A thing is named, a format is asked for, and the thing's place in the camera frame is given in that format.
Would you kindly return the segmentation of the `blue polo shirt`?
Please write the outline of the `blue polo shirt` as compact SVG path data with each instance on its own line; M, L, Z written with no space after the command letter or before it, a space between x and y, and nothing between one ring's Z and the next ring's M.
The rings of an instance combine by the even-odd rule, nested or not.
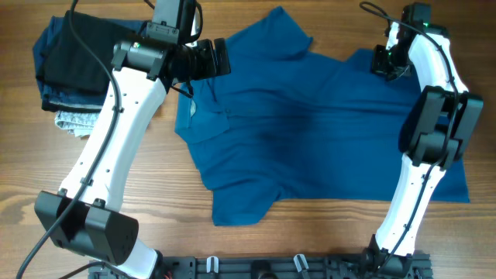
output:
M392 199L415 75L372 74L370 50L313 53L281 7L226 45L230 73L194 82L175 126L213 193L215 225L256 224L283 199Z

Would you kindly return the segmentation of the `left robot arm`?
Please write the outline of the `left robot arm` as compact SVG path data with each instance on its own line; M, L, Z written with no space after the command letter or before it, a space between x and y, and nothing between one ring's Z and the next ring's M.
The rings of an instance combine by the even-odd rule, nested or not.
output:
M196 1L158 1L143 35L114 46L110 84L98 120L57 193L41 191L35 213L44 240L90 257L127 278L165 278L162 254L138 237L139 223L121 207L129 169L144 133L170 89L230 72L226 42L201 38Z

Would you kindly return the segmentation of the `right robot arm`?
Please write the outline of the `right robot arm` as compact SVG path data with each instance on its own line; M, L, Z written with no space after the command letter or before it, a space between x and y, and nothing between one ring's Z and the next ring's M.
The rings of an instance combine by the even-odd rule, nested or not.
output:
M462 158L484 101L461 81L450 35L431 22L430 5L407 5L400 19L371 2L359 7L388 24L387 44L375 47L371 72L395 81L415 71L421 94L401 127L401 173L390 208L356 270L362 278L407 278L420 274L415 240L432 194Z

